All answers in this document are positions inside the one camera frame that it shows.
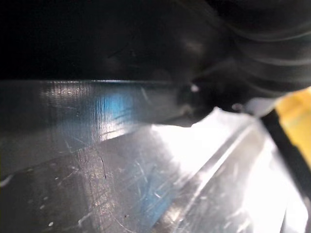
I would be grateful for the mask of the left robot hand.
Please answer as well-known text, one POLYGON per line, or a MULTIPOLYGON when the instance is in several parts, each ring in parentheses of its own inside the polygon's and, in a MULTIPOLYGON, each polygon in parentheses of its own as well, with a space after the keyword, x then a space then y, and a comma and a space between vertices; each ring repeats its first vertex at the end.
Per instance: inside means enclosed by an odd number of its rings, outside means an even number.
POLYGON ((3 0, 0 76, 202 80, 228 109, 311 84, 308 0, 3 0))

